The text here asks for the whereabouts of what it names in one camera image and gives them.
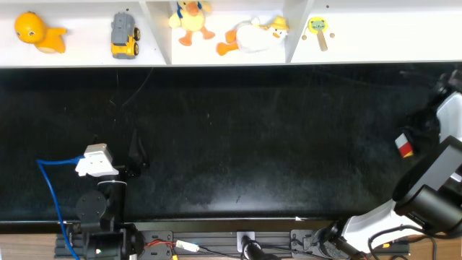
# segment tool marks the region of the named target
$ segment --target plush duck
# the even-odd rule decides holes
[[[168,20],[171,28],[181,27],[186,30],[186,36],[180,39],[180,43],[184,46],[191,46],[193,33],[201,31],[204,34],[204,39],[212,39],[215,37],[213,32],[205,28],[204,12],[211,12],[212,6],[208,2],[198,1],[179,1],[176,3],[178,10]]]
[[[25,43],[33,43],[44,53],[63,53],[66,50],[61,35],[64,28],[49,28],[42,19],[33,12],[21,14],[14,23],[17,37]]]
[[[229,44],[218,43],[217,52],[223,56],[237,49],[246,53],[265,51],[284,41],[288,30],[286,19],[280,16],[269,26],[260,25],[258,18],[251,22],[241,22],[235,30],[226,33],[226,42]]]

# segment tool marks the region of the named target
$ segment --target white duck toy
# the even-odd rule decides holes
[[[284,41],[289,27],[286,19],[276,17],[268,26],[260,25],[258,18],[251,22],[241,22],[236,29],[226,32],[226,43],[218,43],[217,52],[224,56],[229,51],[240,50],[246,53],[265,51]]]

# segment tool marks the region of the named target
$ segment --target duck's yellow hat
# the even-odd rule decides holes
[[[276,19],[274,19],[274,22],[269,25],[269,27],[273,27],[278,30],[288,30],[289,29],[286,23],[286,19],[281,16],[277,16]]]

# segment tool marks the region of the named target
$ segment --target red and white block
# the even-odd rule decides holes
[[[403,158],[414,155],[411,143],[409,143],[409,140],[406,138],[406,135],[401,134],[398,138],[396,138],[395,144],[398,147],[399,153],[401,153],[401,156]]]

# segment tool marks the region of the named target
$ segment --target wooden floor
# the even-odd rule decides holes
[[[56,235],[0,235],[0,260],[53,259]],[[437,240],[437,260],[462,260],[462,240]],[[432,243],[425,239],[411,246],[409,260],[432,260]],[[228,260],[210,258],[210,260]]]

